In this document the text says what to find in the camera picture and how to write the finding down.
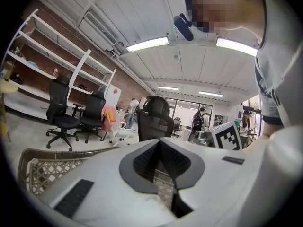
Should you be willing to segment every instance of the headset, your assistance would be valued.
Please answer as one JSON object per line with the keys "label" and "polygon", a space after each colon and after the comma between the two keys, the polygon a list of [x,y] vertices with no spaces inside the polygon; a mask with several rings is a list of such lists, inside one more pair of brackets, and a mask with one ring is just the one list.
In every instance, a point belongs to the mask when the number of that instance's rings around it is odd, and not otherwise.
{"label": "headset", "polygon": [[214,31],[213,28],[204,26],[204,22],[198,22],[197,11],[192,10],[192,0],[185,0],[185,5],[187,16],[191,19],[188,20],[186,16],[181,13],[179,16],[174,17],[174,24],[180,33],[186,38],[186,40],[192,41],[194,39],[194,35],[190,30],[192,25],[195,26],[198,30],[205,33],[212,33]]}

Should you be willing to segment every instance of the black office chair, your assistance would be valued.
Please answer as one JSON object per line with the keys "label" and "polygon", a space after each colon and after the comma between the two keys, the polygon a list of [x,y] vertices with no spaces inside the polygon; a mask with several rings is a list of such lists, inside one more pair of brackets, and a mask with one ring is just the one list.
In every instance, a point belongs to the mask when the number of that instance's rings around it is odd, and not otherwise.
{"label": "black office chair", "polygon": [[181,126],[181,120],[179,117],[176,117],[174,120],[174,133],[173,135],[176,136],[177,138],[179,137],[179,135],[176,134],[176,131],[180,131],[180,126]]}
{"label": "black office chair", "polygon": [[95,135],[103,141],[102,136],[99,135],[98,129],[103,125],[106,116],[103,116],[103,121],[101,121],[101,112],[106,103],[104,99],[104,93],[101,91],[95,91],[91,95],[87,96],[86,107],[81,117],[81,123],[83,128],[81,131],[77,131],[74,135],[78,133],[87,134],[85,144],[89,141],[89,136]]}
{"label": "black office chair", "polygon": [[138,112],[139,141],[171,137],[174,122],[169,117],[169,104],[159,96],[148,96]]}
{"label": "black office chair", "polygon": [[76,138],[76,141],[79,141],[77,136],[67,134],[67,130],[71,130],[80,125],[80,120],[65,114],[67,109],[67,95],[70,90],[69,79],[64,75],[59,75],[56,79],[52,79],[49,86],[49,108],[46,111],[46,117],[50,125],[56,125],[60,128],[60,132],[48,130],[46,135],[49,136],[49,133],[55,134],[56,136],[52,138],[46,145],[48,149],[51,148],[51,143],[55,140],[62,138],[68,145],[69,151],[72,151],[72,146],[66,137]]}

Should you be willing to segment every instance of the ceiling light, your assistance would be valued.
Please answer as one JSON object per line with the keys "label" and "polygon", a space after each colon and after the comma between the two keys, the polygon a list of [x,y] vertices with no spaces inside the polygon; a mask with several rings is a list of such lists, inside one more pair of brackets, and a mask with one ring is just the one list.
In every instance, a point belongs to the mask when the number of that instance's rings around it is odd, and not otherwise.
{"label": "ceiling light", "polygon": [[244,44],[232,41],[232,40],[226,40],[226,39],[219,38],[217,40],[217,46],[244,52],[244,53],[252,55],[252,56],[257,55],[257,49],[252,48],[248,45],[244,45]]}
{"label": "ceiling light", "polygon": [[223,97],[223,94],[217,94],[217,93],[208,93],[208,92],[202,92],[200,91],[199,94],[205,94],[205,95],[211,95],[211,96],[219,96],[219,97]]}
{"label": "ceiling light", "polygon": [[199,104],[199,103],[192,103],[192,102],[188,102],[188,101],[181,101],[181,100],[179,100],[179,102],[183,102],[183,103],[186,103],[186,104]]}
{"label": "ceiling light", "polygon": [[158,88],[160,88],[160,89],[169,89],[169,90],[176,90],[176,91],[179,91],[179,88],[177,88],[177,87],[162,87],[162,86],[158,86]]}
{"label": "ceiling light", "polygon": [[152,39],[152,40],[148,40],[148,41],[141,42],[138,44],[134,44],[134,45],[126,47],[126,49],[129,52],[134,52],[134,51],[138,51],[138,50],[142,50],[142,49],[146,49],[146,48],[151,48],[151,47],[161,46],[161,45],[168,45],[168,44],[169,44],[168,38],[162,37],[162,38]]}

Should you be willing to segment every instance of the white metal shelf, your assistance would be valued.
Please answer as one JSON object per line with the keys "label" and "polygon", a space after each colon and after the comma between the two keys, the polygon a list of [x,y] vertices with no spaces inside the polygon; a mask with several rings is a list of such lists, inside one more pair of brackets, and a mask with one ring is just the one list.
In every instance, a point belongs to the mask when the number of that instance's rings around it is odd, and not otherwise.
{"label": "white metal shelf", "polygon": [[36,72],[38,72],[38,73],[40,73],[40,74],[42,74],[42,75],[44,75],[44,76],[46,76],[46,77],[48,77],[48,78],[51,78],[51,79],[54,79],[54,78],[55,78],[55,77],[53,77],[52,75],[46,73],[45,71],[42,71],[41,69],[39,69],[39,68],[33,66],[31,63],[29,63],[29,62],[28,62],[27,60],[25,60],[24,58],[19,57],[19,56],[13,54],[13,53],[10,52],[10,51],[7,51],[7,54],[8,54],[9,56],[11,56],[12,58],[14,58],[15,60],[19,61],[20,63],[24,64],[25,66],[29,67],[30,69],[33,69],[34,71],[36,71]]}
{"label": "white metal shelf", "polygon": [[105,83],[104,81],[101,81],[100,79],[88,74],[87,72],[80,70],[78,73],[79,76],[93,82],[93,83],[97,83],[98,85],[105,85],[107,86],[107,83]]}
{"label": "white metal shelf", "polygon": [[[41,34],[49,38],[55,44],[59,45],[60,47],[62,47],[63,49],[65,49],[75,57],[77,57],[78,59],[80,59],[83,56],[85,52],[81,48],[79,48],[73,42],[66,39],[62,34],[60,34],[58,31],[56,31],[51,26],[49,26],[37,15],[34,14],[32,18],[34,19],[34,23],[37,31],[39,31]],[[88,56],[85,63],[87,63],[90,67],[97,70],[103,75],[114,73],[109,68],[107,68],[106,66],[104,66],[102,63],[98,62],[96,59],[94,59],[91,56]]]}
{"label": "white metal shelf", "polygon": [[[28,92],[28,93],[31,93],[35,96],[38,96],[38,97],[41,97],[41,98],[44,98],[46,100],[49,100],[49,94],[40,90],[40,89],[37,89],[35,87],[31,87],[31,86],[28,86],[28,85],[21,85],[21,84],[18,84],[17,82],[14,82],[12,80],[9,80],[11,83],[15,84],[18,88]],[[68,101],[67,102],[67,106],[68,107],[73,107],[75,108],[75,105],[73,104],[72,101]]]}
{"label": "white metal shelf", "polygon": [[67,68],[68,70],[71,70],[71,71],[76,70],[76,67],[73,64],[71,64],[70,62],[66,61],[65,59],[56,55],[49,49],[45,48],[43,45],[39,44],[37,41],[35,41],[31,37],[29,37],[28,35],[24,34],[22,31],[20,31],[19,33],[25,39],[26,44],[28,44],[35,51],[41,53],[45,57],[49,58],[50,60],[56,62],[57,64],[59,64],[61,66]]}
{"label": "white metal shelf", "polygon": [[83,90],[83,89],[81,89],[81,88],[78,88],[78,87],[76,87],[76,86],[72,86],[72,89],[75,89],[75,90],[80,91],[80,92],[82,92],[82,93],[91,94],[91,92],[85,91],[85,90]]}

